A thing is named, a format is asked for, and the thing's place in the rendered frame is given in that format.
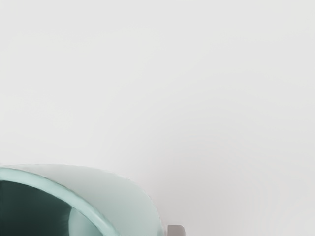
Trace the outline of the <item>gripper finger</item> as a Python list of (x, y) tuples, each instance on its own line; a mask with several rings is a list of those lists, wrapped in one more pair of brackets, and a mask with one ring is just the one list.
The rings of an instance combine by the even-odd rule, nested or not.
[(167, 236), (186, 236), (186, 231), (182, 225), (168, 225)]

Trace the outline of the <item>teal faceted mug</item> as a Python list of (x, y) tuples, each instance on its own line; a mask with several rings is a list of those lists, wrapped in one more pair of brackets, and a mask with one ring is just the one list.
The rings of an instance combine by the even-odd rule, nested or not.
[(103, 236), (164, 236), (151, 198), (134, 182), (90, 167), (0, 166), (0, 180), (40, 189), (89, 219)]

